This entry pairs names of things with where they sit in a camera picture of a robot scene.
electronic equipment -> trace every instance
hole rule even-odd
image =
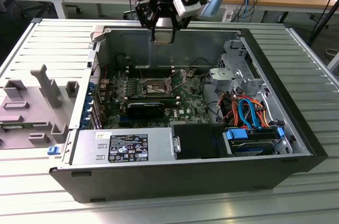
[[[94,29],[78,83],[9,80],[0,147],[52,146],[83,203],[272,189],[327,157],[248,29],[131,25]]]

laboratory floor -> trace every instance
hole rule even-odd
[[[22,8],[35,6],[37,2],[18,2]],[[100,19],[97,15],[95,4],[78,4],[81,7],[82,13],[77,14],[74,8],[68,8],[68,17],[70,19]],[[105,19],[122,19],[124,11],[129,10],[128,5],[111,5],[103,4],[102,10],[105,15]],[[38,11],[30,12],[29,14],[34,17]],[[54,14],[45,13],[44,18],[56,18]],[[208,21],[221,21],[222,11],[214,18],[208,19]],[[253,21],[258,22],[260,15],[253,16]],[[21,34],[30,23],[29,19],[22,19],[20,16],[20,8],[13,2],[7,5],[7,12],[0,13],[0,64],[6,59]],[[289,13],[285,19],[284,24],[288,27],[292,27],[296,32],[304,39],[307,40],[315,25],[315,22],[309,19],[306,13]],[[319,56],[319,58],[328,64],[330,57],[325,55],[325,50],[328,48],[339,49],[339,44],[336,40],[339,39],[339,15],[334,15],[329,22],[329,28],[324,29],[318,36],[312,46],[312,50]]]

side panel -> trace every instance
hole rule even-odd
[[[291,123],[294,125],[297,133],[305,143],[310,153],[313,154],[310,163],[305,167],[304,170],[302,170],[304,172],[310,171],[312,168],[323,162],[328,157],[328,155],[313,133],[310,125],[301,114],[291,95],[286,90],[279,76],[276,74],[257,41],[251,34],[250,30],[242,29],[241,33],[245,37],[245,46],[247,47],[247,50],[256,60],[259,71],[262,72],[262,76],[264,77],[265,81],[272,87],[274,94],[281,103]]]
[[[57,170],[50,175],[76,201],[163,198],[272,189],[310,157],[227,163]]]

circuit board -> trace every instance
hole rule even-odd
[[[177,73],[171,78],[171,83],[167,85],[167,87],[173,89],[170,94],[165,93],[162,83],[166,77],[154,77],[152,75],[152,77],[141,79],[129,77],[125,72],[119,71],[112,78],[106,79],[106,84],[101,85],[101,89],[104,89],[104,91],[101,91],[102,110],[105,117],[103,129],[169,127],[172,122],[208,123],[209,117],[200,91],[200,76],[187,77],[185,83],[182,83],[183,77],[185,77],[184,73]],[[176,98],[179,97],[180,101],[176,102],[175,107],[166,107],[161,118],[129,119],[124,106],[125,99],[128,97],[143,97],[145,94],[148,94],[148,96],[155,95],[156,97],[164,96],[163,99],[166,99],[166,96],[172,96],[172,98],[175,96]]]

office chair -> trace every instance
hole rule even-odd
[[[45,12],[48,14],[55,13],[57,14],[53,3],[51,2],[39,2],[40,5],[25,8],[22,11],[20,11],[20,16],[25,19],[27,17],[26,12],[28,11],[35,11],[35,10],[40,10],[35,17],[42,17]],[[65,7],[71,7],[71,8],[76,8],[76,13],[81,14],[81,9],[77,5],[72,5],[72,4],[66,4]]]

